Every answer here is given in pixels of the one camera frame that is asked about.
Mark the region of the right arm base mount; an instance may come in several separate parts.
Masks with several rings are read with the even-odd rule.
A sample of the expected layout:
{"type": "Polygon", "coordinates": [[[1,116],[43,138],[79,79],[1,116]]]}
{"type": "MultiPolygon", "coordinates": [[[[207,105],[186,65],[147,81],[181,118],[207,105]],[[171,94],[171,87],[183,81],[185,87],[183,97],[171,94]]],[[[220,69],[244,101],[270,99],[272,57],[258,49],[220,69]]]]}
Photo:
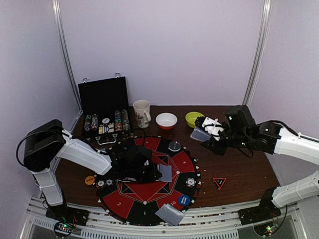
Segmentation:
{"type": "Polygon", "coordinates": [[[241,225],[248,225],[272,219],[273,215],[280,216],[281,210],[273,204],[258,205],[238,211],[241,225]]]}

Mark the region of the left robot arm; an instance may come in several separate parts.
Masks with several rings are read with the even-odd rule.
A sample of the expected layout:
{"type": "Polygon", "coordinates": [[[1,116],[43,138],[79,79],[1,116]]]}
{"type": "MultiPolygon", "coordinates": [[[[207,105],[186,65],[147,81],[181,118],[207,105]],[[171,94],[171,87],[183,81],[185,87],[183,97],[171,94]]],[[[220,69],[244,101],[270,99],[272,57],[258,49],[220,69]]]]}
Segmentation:
{"type": "Polygon", "coordinates": [[[160,166],[152,161],[152,151],[143,145],[126,146],[119,152],[113,148],[103,151],[73,136],[58,119],[41,125],[22,138],[15,156],[18,163],[32,173],[48,209],[61,221],[69,220],[72,211],[51,169],[51,162],[56,158],[111,180],[148,183],[162,177],[160,166]]]}

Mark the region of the grey card deck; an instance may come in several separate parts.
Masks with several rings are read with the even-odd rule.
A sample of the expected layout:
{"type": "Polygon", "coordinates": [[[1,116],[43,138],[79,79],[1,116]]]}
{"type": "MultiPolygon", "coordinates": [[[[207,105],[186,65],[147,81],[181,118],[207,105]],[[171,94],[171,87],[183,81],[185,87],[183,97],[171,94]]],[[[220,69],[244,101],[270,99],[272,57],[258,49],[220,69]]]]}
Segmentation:
{"type": "Polygon", "coordinates": [[[201,128],[195,127],[190,135],[190,138],[200,142],[205,142],[210,140],[211,135],[205,132],[204,130],[202,130],[201,128]]]}

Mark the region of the orange big blind button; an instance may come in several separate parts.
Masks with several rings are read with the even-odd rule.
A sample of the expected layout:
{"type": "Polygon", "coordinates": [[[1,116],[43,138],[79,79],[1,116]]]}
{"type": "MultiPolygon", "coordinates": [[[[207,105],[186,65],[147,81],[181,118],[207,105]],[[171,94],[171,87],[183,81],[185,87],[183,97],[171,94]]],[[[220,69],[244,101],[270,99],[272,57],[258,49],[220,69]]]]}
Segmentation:
{"type": "Polygon", "coordinates": [[[85,184],[90,186],[90,185],[94,185],[95,183],[95,177],[92,175],[89,175],[85,178],[85,184]]]}

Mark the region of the stack of poker chips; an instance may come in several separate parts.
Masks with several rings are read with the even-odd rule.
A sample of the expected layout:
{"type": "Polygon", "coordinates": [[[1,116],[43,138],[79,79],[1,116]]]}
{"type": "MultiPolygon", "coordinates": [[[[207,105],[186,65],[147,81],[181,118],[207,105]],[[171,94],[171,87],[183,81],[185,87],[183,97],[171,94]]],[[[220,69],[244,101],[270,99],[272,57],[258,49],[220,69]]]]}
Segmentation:
{"type": "Polygon", "coordinates": [[[196,185],[196,180],[194,178],[187,178],[185,184],[186,187],[194,187],[196,185]]]}

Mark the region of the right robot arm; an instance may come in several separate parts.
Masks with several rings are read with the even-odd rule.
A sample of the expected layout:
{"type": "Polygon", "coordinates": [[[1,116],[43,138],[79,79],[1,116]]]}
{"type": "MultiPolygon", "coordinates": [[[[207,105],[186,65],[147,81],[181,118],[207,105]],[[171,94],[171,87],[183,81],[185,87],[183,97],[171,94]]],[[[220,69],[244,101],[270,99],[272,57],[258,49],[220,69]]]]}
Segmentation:
{"type": "MultiPolygon", "coordinates": [[[[216,155],[223,156],[228,148],[249,152],[287,155],[313,164],[319,163],[319,141],[303,135],[279,120],[255,123],[247,105],[236,105],[224,113],[225,122],[209,117],[198,117],[195,125],[210,138],[202,146],[216,155]]],[[[256,208],[259,219],[267,219],[275,208],[318,195],[319,172],[288,184],[269,189],[261,205],[256,208]]]]}

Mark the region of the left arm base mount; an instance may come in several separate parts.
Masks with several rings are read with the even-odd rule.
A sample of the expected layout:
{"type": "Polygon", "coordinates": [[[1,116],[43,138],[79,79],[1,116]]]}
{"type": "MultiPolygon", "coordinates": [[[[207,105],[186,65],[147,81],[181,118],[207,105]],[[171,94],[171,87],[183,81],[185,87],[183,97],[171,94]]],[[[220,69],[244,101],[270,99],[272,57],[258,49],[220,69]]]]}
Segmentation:
{"type": "Polygon", "coordinates": [[[45,215],[63,223],[86,226],[89,212],[62,204],[59,206],[49,205],[45,215]]]}

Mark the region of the blue small blind button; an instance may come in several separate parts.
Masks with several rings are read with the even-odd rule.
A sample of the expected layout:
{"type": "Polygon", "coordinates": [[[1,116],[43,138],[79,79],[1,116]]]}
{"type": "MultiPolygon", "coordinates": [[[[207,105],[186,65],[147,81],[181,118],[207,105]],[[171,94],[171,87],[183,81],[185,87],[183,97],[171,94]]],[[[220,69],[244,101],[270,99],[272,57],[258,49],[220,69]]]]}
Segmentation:
{"type": "Polygon", "coordinates": [[[178,203],[181,206],[188,206],[190,204],[190,197],[188,195],[181,195],[178,198],[178,203]]]}

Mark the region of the clear dealer button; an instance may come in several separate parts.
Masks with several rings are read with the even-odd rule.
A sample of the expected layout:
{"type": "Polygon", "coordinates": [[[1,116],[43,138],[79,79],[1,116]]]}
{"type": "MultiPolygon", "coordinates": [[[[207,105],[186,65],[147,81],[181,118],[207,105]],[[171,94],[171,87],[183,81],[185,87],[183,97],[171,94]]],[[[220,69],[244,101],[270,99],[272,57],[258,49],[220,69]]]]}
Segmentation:
{"type": "Polygon", "coordinates": [[[172,152],[178,152],[181,149],[181,145],[177,141],[172,141],[169,143],[168,149],[172,152]]]}

